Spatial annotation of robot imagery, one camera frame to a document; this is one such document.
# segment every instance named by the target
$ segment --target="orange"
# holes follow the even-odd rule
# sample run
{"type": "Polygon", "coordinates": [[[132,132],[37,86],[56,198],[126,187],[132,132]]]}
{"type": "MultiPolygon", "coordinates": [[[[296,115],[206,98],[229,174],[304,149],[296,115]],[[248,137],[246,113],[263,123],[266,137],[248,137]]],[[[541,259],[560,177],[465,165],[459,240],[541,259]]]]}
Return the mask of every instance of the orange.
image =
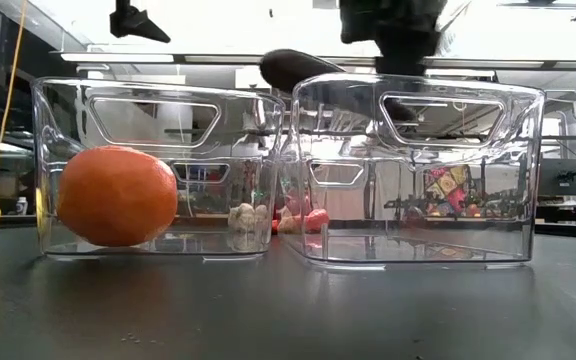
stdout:
{"type": "Polygon", "coordinates": [[[156,157],[102,146],[73,157],[59,178],[57,216],[98,246],[152,240],[174,220],[177,181],[156,157]]]}

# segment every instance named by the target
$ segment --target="table surface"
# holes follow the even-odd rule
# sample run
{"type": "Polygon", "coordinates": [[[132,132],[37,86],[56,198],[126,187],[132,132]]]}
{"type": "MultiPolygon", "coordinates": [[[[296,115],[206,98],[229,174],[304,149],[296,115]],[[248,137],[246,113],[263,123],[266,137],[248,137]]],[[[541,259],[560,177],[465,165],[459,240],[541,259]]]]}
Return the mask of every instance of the table surface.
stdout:
{"type": "Polygon", "coordinates": [[[0,359],[576,359],[576,239],[528,266],[325,270],[256,261],[42,258],[0,230],[0,359]]]}

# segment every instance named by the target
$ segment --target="clear plastic bin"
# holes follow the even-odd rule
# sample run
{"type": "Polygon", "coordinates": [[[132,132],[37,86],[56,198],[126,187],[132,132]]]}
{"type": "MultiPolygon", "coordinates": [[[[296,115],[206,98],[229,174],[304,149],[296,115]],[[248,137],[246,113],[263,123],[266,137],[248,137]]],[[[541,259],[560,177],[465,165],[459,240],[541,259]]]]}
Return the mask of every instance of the clear plastic bin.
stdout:
{"type": "Polygon", "coordinates": [[[544,93],[328,74],[293,93],[278,232],[310,259],[531,258],[544,93]]]}
{"type": "Polygon", "coordinates": [[[84,79],[40,79],[32,88],[44,253],[247,256],[268,249],[284,112],[280,100],[253,92],[84,79]],[[80,151],[103,145],[153,155],[177,178],[175,220],[149,242],[94,246],[59,221],[62,170],[80,151]],[[235,209],[244,203],[254,209],[254,224],[237,222],[235,209]]]}

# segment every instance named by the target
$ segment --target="yellow cable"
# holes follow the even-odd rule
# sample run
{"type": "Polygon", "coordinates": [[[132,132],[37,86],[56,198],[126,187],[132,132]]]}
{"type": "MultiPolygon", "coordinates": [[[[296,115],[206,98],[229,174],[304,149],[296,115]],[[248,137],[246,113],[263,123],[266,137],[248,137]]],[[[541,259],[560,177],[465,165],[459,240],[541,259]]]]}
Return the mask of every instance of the yellow cable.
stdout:
{"type": "Polygon", "coordinates": [[[23,0],[23,4],[21,6],[21,18],[19,19],[19,33],[17,33],[17,44],[15,44],[15,55],[12,59],[12,71],[10,73],[10,85],[8,86],[6,108],[4,109],[4,118],[1,120],[0,144],[4,140],[6,121],[8,120],[8,112],[10,111],[10,101],[12,100],[13,85],[15,83],[15,75],[17,73],[17,59],[19,58],[19,49],[21,48],[21,38],[23,37],[24,22],[26,20],[26,5],[28,5],[28,0],[23,0]]]}

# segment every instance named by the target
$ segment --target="computer monitor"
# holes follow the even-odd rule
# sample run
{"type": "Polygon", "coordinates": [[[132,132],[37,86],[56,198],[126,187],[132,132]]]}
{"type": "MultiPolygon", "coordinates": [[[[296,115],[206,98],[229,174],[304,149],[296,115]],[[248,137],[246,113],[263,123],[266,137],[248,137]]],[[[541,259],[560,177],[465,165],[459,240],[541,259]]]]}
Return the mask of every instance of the computer monitor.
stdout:
{"type": "Polygon", "coordinates": [[[576,159],[541,159],[540,196],[576,195],[576,159]]]}

